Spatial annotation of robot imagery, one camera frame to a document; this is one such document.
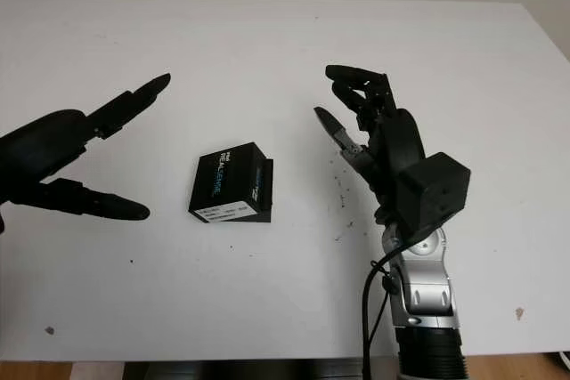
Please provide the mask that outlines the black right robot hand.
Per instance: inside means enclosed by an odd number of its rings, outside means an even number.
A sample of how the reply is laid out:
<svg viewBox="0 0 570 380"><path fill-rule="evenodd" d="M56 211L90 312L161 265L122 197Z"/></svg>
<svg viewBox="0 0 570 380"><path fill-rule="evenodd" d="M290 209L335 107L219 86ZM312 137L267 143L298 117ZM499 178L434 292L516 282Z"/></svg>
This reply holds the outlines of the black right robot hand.
<svg viewBox="0 0 570 380"><path fill-rule="evenodd" d="M426 157L415 119L398 109L385 74L343 65L328 65L325 75L335 96L356 114L358 128L369 135L359 145L325 108L316 107L321 125L339 146L343 159L367 182L379 202L378 224L398 222L396 178Z"/></svg>

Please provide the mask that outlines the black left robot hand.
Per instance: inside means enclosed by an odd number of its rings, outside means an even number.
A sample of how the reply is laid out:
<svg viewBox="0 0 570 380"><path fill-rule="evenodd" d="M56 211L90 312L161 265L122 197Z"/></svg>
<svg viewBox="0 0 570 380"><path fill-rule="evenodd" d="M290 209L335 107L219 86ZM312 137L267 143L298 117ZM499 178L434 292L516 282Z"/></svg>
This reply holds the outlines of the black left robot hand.
<svg viewBox="0 0 570 380"><path fill-rule="evenodd" d="M146 206L111 193L89 190L82 182L43 180L86 152L93 138L106 140L157 100L169 84L166 73L125 91L90 115L62 109L36 119L1 138L1 202L69 214L141 221Z"/></svg>

